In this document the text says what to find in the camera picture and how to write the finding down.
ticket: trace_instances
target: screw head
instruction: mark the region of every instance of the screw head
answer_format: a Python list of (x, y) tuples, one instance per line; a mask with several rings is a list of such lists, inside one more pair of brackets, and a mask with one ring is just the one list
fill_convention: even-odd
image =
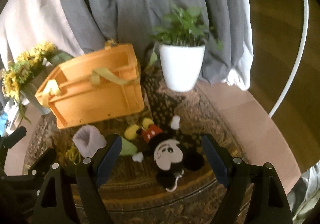
[(266, 168), (272, 169), (273, 165), (271, 163), (266, 163)]
[(51, 168), (52, 169), (57, 169), (59, 167), (59, 164), (58, 163), (54, 163), (53, 165), (51, 165)]
[(88, 164), (91, 162), (91, 158), (90, 157), (86, 157), (85, 159), (83, 159), (82, 161), (84, 164)]
[(239, 157), (233, 158), (233, 161), (234, 161), (235, 163), (237, 163), (237, 164), (241, 164), (241, 163), (242, 163), (242, 159), (239, 158)]

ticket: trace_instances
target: orange plastic crate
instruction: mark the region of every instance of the orange plastic crate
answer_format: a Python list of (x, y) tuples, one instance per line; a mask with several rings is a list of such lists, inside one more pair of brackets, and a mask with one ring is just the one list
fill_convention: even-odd
[(92, 70), (107, 68), (124, 80), (139, 77), (137, 58), (132, 45), (118, 45), (95, 51), (57, 66), (36, 92), (42, 104), (42, 92), (55, 79), (62, 92), (49, 97), (49, 107), (57, 117), (59, 129), (138, 113), (144, 109), (140, 81), (118, 85), (101, 77), (101, 83), (90, 82)]

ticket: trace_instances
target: white fabric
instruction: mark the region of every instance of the white fabric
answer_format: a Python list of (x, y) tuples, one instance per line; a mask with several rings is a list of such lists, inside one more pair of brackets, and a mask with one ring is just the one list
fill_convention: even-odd
[(139, 152), (139, 153), (132, 156), (132, 160), (134, 162), (139, 162), (139, 163), (141, 163), (143, 161), (143, 158), (144, 158), (144, 156), (143, 156), (142, 152)]
[(232, 68), (223, 83), (232, 86), (238, 86), (241, 90), (246, 91), (250, 87), (250, 69), (253, 61), (252, 30), (250, 23), (250, 3), (249, 0), (243, 0), (245, 12), (245, 29), (244, 29), (244, 52), (237, 66)]
[(91, 125), (81, 127), (73, 136), (73, 142), (83, 157), (93, 157), (99, 148), (107, 144), (100, 131)]
[(8, 61), (42, 40), (73, 55), (84, 54), (64, 15), (60, 0), (9, 0), (0, 14), (0, 54)]
[(307, 186), (307, 192), (292, 219), (293, 224), (303, 223), (320, 198), (320, 161), (303, 173), (301, 178)]

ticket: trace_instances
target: green leaves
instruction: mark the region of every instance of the green leaves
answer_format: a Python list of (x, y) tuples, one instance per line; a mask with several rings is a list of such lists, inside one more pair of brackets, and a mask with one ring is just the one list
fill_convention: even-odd
[(217, 42), (217, 50), (222, 51), (223, 50), (223, 42), (220, 39), (217, 39), (216, 42)]
[(184, 9), (171, 3), (172, 12), (166, 14), (163, 20), (167, 27), (154, 27), (153, 39), (159, 43), (172, 46), (201, 46), (208, 39), (212, 27), (206, 26), (202, 19), (201, 7)]
[(189, 7), (187, 8), (187, 13), (192, 17), (198, 17), (201, 15), (202, 8), (201, 7)]
[(147, 68), (151, 67), (156, 61), (158, 61), (158, 55), (153, 52), (150, 56), (150, 61), (148, 62)]
[(48, 61), (50, 63), (52, 63), (54, 66), (58, 66), (59, 64), (66, 62), (66, 61), (69, 61), (72, 58), (74, 58), (74, 57), (66, 52), (59, 52), (59, 53), (51, 56), (50, 58), (48, 58)]
[(29, 124), (32, 124), (31, 121), (30, 121), (30, 119), (28, 119), (28, 118), (26, 117), (25, 113), (24, 113), (23, 105), (22, 105), (22, 102), (21, 102), (21, 101), (19, 101), (19, 103), (18, 103), (18, 110), (19, 110), (19, 113), (20, 113), (22, 119), (25, 119), (26, 121), (29, 122)]

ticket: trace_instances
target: gray curtain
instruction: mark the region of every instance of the gray curtain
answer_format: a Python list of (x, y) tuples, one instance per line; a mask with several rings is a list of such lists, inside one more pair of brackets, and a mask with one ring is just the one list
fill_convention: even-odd
[[(60, 0), (68, 23), (86, 53), (103, 48), (106, 39), (132, 43), (142, 65), (152, 49), (152, 28), (170, 12), (171, 0)], [(244, 7), (242, 0), (173, 0), (183, 6), (203, 7), (203, 20), (223, 42), (206, 47), (200, 78), (210, 83), (225, 79), (243, 55)]]

